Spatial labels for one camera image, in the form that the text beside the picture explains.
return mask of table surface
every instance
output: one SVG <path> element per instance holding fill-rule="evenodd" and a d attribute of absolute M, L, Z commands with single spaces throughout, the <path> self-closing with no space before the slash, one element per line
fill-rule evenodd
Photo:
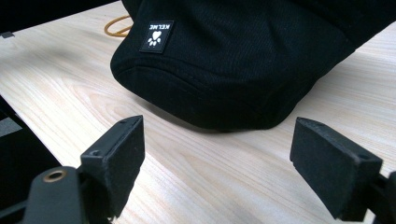
<path fill-rule="evenodd" d="M 290 162 L 297 117 L 374 152 L 382 175 L 396 170 L 396 23 L 321 78 L 274 129 L 216 133 L 113 78 L 110 59 L 122 39 L 103 28 L 126 14 L 116 2 L 0 38 L 0 94 L 61 164 L 78 167 L 115 122 L 144 116 L 146 159 L 116 223 L 341 223 Z M 365 223 L 372 219 L 369 212 Z"/>

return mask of light wood grain surface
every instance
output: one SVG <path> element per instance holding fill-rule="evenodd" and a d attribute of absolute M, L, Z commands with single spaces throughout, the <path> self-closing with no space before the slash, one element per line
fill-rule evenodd
<path fill-rule="evenodd" d="M 109 63 L 121 39 L 103 28 L 126 14 L 116 2 L 0 38 L 0 94 L 61 164 L 78 167 L 115 122 L 144 116 L 146 159 L 116 223 L 341 223 L 289 160 L 296 117 L 374 152 L 381 174 L 396 170 L 396 23 L 334 67 L 274 129 L 215 133 L 115 81 Z"/>

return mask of black fabric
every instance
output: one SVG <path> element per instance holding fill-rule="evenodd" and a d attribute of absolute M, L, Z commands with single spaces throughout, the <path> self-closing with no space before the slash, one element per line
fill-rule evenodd
<path fill-rule="evenodd" d="M 320 77 L 396 21 L 394 0 L 123 4 L 134 26 L 113 55 L 115 79 L 193 125 L 218 130 L 276 126 Z M 161 54 L 139 51 L 151 21 L 174 22 Z"/>

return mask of black bag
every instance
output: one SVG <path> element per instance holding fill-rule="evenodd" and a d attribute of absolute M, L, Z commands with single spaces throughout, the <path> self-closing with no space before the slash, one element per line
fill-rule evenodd
<path fill-rule="evenodd" d="M 198 127 L 269 129 L 396 21 L 395 0 L 123 0 L 111 61 L 126 89 Z"/>

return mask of bag label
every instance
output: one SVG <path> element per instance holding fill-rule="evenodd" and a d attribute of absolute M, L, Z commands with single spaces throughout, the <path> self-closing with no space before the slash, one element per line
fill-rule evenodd
<path fill-rule="evenodd" d="M 166 40 L 171 33 L 173 21 L 152 21 L 140 52 L 163 53 Z"/>

